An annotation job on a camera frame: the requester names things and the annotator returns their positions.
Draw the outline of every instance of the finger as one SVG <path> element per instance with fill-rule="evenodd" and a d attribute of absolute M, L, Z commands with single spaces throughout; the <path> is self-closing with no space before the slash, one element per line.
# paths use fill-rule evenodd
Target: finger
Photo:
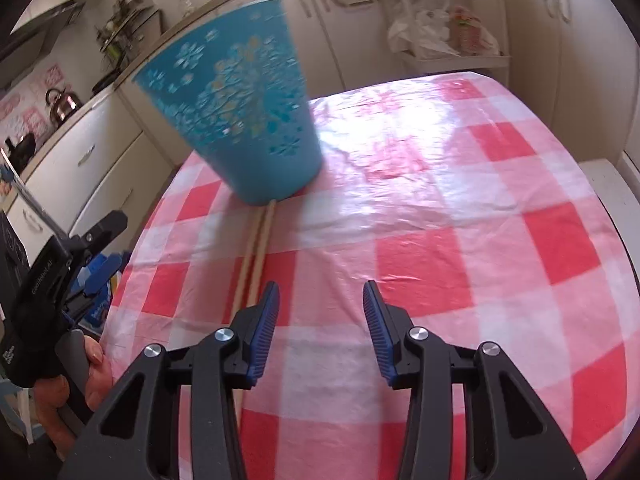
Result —
<path fill-rule="evenodd" d="M 86 405 L 93 412 L 111 390 L 113 374 L 108 359 L 103 359 L 100 365 L 90 365 L 89 379 L 84 390 Z"/>
<path fill-rule="evenodd" d="M 39 380 L 34 386 L 36 416 L 63 456 L 66 456 L 75 442 L 73 434 L 58 415 L 58 408 L 64 405 L 68 396 L 69 385 L 62 376 Z"/>
<path fill-rule="evenodd" d="M 104 353 L 102 352 L 100 343 L 87 335 L 84 336 L 84 351 L 86 352 L 89 362 L 92 364 L 100 365 L 102 363 Z"/>

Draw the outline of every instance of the copper kettle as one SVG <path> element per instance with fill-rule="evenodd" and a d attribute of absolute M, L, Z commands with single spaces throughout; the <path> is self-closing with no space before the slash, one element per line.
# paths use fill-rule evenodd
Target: copper kettle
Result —
<path fill-rule="evenodd" d="M 53 102 L 50 101 L 52 94 L 57 93 Z M 49 111 L 49 120 L 54 126 L 61 126 L 71 115 L 73 115 L 79 107 L 82 106 L 80 98 L 75 92 L 67 91 L 63 88 L 61 91 L 57 88 L 50 88 L 44 97 L 47 106 L 51 108 Z"/>

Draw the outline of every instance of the red and white checkered tablecloth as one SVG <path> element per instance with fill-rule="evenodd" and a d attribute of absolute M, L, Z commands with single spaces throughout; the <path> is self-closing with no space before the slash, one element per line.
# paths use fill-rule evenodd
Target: red and white checkered tablecloth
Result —
<path fill-rule="evenodd" d="M 380 376 L 362 311 L 369 279 L 449 343 L 500 343 L 596 478 L 640 412 L 640 301 L 571 156 L 509 91 L 473 73 L 312 109 L 324 166 L 278 204 L 262 277 L 278 282 L 282 302 L 264 377 L 244 396 L 250 480 L 395 478 L 408 391 Z M 116 376 L 149 342 L 179 348 L 229 322 L 253 211 L 190 156 L 111 307 L 103 342 Z M 184 402 L 185 477 L 188 418 Z"/>

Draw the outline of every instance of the blue cup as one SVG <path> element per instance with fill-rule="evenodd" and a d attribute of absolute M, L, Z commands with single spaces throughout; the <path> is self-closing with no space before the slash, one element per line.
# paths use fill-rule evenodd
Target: blue cup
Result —
<path fill-rule="evenodd" d="M 250 205 L 306 186 L 322 163 L 280 0 L 204 23 L 157 54 L 134 81 Z"/>

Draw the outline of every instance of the chopstick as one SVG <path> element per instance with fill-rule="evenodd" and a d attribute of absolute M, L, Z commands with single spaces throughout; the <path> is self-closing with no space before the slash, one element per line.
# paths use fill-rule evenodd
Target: chopstick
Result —
<path fill-rule="evenodd" d="M 260 289 L 260 280 L 262 278 L 262 268 L 264 267 L 264 259 L 267 254 L 267 245 L 269 243 L 269 235 L 271 233 L 271 225 L 273 224 L 273 216 L 276 209 L 276 201 L 271 200 L 266 207 L 260 208 L 258 213 L 256 213 L 254 224 L 252 225 L 252 230 L 250 231 L 249 240 L 247 243 L 247 248 L 244 253 L 244 260 L 242 261 L 242 267 L 240 268 L 240 276 L 238 277 L 238 287 L 236 288 L 236 293 L 234 294 L 234 303 L 231 309 L 231 317 L 236 314 L 239 309 L 239 305 L 242 301 L 242 296 L 244 296 L 244 282 L 246 282 L 247 270 L 249 267 L 249 263 L 251 262 L 251 257 L 254 252 L 255 238 L 258 238 L 258 245 L 255 251 L 255 259 L 254 259 L 254 268 L 251 273 L 251 282 L 249 284 L 249 293 L 246 298 L 245 306 L 253 306 L 258 303 L 258 292 Z M 266 214 L 264 215 L 264 222 L 262 222 L 262 226 L 259 229 L 258 234 L 258 226 L 260 226 L 260 220 L 262 219 L 262 213 L 266 210 Z M 236 307 L 236 298 L 239 297 L 238 307 Z M 234 405 L 236 407 L 236 423 L 238 425 L 238 431 L 240 430 L 240 422 L 242 420 L 242 398 L 244 397 L 244 390 L 234 390 Z"/>

